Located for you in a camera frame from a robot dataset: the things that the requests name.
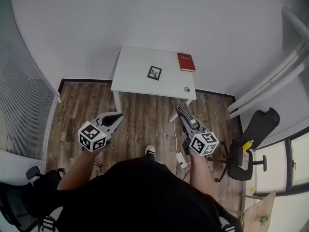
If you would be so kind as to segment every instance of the person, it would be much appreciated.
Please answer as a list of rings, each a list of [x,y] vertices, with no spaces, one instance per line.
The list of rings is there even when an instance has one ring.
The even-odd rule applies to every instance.
[[[155,161],[155,147],[142,158],[115,164],[89,181],[98,152],[84,150],[58,185],[63,210],[58,231],[235,231],[238,219],[219,205],[204,157],[190,150],[190,184]]]

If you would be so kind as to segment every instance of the chair armrest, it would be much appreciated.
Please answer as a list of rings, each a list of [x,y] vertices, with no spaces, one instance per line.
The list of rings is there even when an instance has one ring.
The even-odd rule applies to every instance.
[[[267,158],[265,155],[263,155],[263,171],[267,171]]]
[[[65,174],[66,174],[66,170],[64,168],[57,168],[57,172],[59,173],[59,175],[60,175],[60,173],[62,173],[63,176],[65,176]]]
[[[32,179],[35,176],[37,176],[37,177],[43,176],[43,174],[40,173],[40,170],[37,166],[29,168],[28,171],[26,172],[26,177],[27,177],[28,180]]]
[[[243,156],[242,147],[238,146],[238,149],[237,149],[237,165],[239,167],[242,166],[242,156]]]

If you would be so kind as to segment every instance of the sneaker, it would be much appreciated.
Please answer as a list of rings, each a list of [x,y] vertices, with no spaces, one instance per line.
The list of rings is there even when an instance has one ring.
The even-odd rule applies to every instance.
[[[146,154],[153,154],[155,155],[155,147],[153,145],[148,145],[145,149],[145,155]]]

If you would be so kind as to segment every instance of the black office chair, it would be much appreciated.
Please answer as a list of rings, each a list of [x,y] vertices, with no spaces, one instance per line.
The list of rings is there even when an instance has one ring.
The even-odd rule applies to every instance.
[[[38,167],[30,168],[27,179],[35,176],[39,178],[23,186],[14,186],[0,182],[0,211],[8,223],[16,226],[21,232],[30,232],[38,224],[39,217],[43,216],[40,206],[46,206],[45,200],[40,197],[55,192],[61,180],[59,172],[63,169],[52,170],[43,175]]]
[[[253,155],[250,149],[256,149],[279,125],[279,122],[280,116],[273,108],[270,108],[266,113],[258,110],[254,113],[244,134],[241,137],[232,140],[229,151],[227,150],[226,144],[222,142],[221,145],[225,149],[226,160],[213,160],[211,158],[207,158],[207,160],[226,164],[221,177],[216,178],[215,182],[221,182],[226,173],[229,177],[235,180],[250,180],[253,174],[253,165],[262,164],[264,172],[267,171],[266,156],[263,156],[263,160],[253,161]],[[251,140],[253,140],[252,146],[246,151],[249,154],[248,169],[244,170],[241,168],[243,157],[242,146]]]

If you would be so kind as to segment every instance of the wall baseboard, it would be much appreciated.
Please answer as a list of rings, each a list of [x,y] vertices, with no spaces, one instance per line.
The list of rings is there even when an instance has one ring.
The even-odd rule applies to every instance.
[[[217,92],[212,92],[212,91],[207,91],[207,90],[196,89],[195,92],[197,92],[197,93],[204,93],[204,94],[208,94],[208,95],[218,95],[218,96],[223,96],[223,97],[228,97],[228,98],[235,99],[234,95],[217,93]]]
[[[62,78],[58,92],[61,94],[63,85],[65,82],[79,82],[79,83],[112,83],[112,80],[102,80],[102,79],[80,79],[80,78]]]
[[[75,78],[62,78],[59,88],[58,88],[58,92],[59,94],[61,94],[61,91],[63,89],[63,85],[65,82],[80,82],[80,83],[112,83],[112,80],[102,80],[102,79],[75,79]],[[222,96],[222,97],[228,97],[231,98],[233,100],[233,102],[236,101],[235,96],[233,95],[228,95],[228,94],[222,94],[222,93],[216,93],[216,92],[212,92],[212,91],[206,91],[206,90],[201,90],[201,89],[196,89],[195,92],[197,93],[204,93],[204,94],[209,94],[209,95],[217,95],[217,96]],[[239,132],[242,135],[243,131],[242,131],[242,126],[241,126],[241,120],[240,120],[240,116],[237,116],[237,122],[239,125]]]

